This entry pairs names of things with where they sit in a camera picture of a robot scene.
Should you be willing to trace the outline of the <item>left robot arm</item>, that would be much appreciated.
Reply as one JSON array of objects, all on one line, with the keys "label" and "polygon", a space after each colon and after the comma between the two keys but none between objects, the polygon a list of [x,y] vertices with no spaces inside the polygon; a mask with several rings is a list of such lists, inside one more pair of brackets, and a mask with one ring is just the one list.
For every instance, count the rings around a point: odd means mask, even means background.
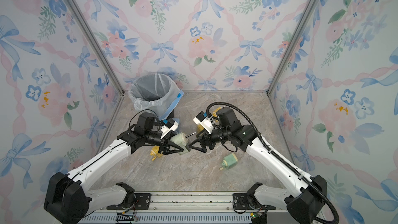
[{"label": "left robot arm", "polygon": [[154,113],[140,114],[136,124],[119,134],[88,162],[67,173],[53,175],[49,180],[44,210],[63,224],[76,224],[108,206],[134,208],[137,203],[135,190],[126,183],[99,190],[91,190],[91,187],[118,162],[141,147],[157,146],[163,155],[182,152],[183,148],[171,141],[178,126],[173,119],[160,121]]}]

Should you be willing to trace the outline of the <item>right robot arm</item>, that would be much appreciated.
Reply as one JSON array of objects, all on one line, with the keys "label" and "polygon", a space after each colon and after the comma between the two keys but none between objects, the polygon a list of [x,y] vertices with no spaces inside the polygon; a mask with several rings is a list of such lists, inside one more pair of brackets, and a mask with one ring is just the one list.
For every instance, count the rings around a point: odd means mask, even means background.
[{"label": "right robot arm", "polygon": [[248,206],[265,210],[275,207],[287,210],[300,224],[319,223],[319,213],[326,205],[327,183],[321,176],[311,176],[296,167],[266,141],[254,122],[239,108],[223,103],[216,116],[200,112],[194,123],[203,130],[189,145],[190,148],[206,153],[216,144],[230,142],[236,150],[241,150],[258,160],[283,184],[283,188],[271,188],[255,183],[246,192]]}]

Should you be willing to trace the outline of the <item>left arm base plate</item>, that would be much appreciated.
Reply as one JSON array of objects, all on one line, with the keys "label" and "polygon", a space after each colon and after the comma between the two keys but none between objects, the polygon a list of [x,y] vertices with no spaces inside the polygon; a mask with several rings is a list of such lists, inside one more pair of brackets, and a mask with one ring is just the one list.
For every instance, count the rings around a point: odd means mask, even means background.
[{"label": "left arm base plate", "polygon": [[108,206],[107,210],[149,210],[152,194],[150,193],[128,193],[121,204]]}]

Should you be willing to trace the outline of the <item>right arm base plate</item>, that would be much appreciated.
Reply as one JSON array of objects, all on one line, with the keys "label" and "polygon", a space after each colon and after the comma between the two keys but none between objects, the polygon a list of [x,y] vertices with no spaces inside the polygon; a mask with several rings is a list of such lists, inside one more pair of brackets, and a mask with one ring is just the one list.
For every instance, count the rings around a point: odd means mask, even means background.
[{"label": "right arm base plate", "polygon": [[237,214],[244,214],[248,212],[261,212],[267,210],[276,210],[274,206],[260,206],[254,207],[248,201],[248,196],[246,193],[234,193],[232,194],[233,197],[233,210]]}]

